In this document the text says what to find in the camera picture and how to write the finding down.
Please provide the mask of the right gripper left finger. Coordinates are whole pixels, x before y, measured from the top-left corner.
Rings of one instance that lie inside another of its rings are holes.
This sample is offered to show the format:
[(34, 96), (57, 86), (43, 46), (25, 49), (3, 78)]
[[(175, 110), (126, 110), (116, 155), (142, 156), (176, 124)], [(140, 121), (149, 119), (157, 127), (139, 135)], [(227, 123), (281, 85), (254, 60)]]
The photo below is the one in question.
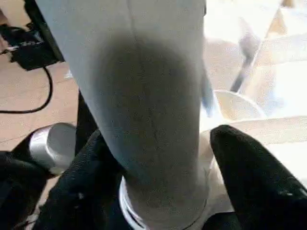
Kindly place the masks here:
[(35, 230), (123, 230), (118, 187), (122, 168), (96, 130), (42, 206)]

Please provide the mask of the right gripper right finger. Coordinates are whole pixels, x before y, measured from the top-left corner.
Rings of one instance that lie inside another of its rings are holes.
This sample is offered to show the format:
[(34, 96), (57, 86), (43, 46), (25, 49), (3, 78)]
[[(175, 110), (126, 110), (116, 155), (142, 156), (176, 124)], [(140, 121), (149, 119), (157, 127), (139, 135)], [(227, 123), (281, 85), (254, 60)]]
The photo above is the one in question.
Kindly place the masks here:
[(204, 229), (306, 229), (306, 188), (260, 142), (220, 125), (210, 144), (234, 211), (214, 214)]

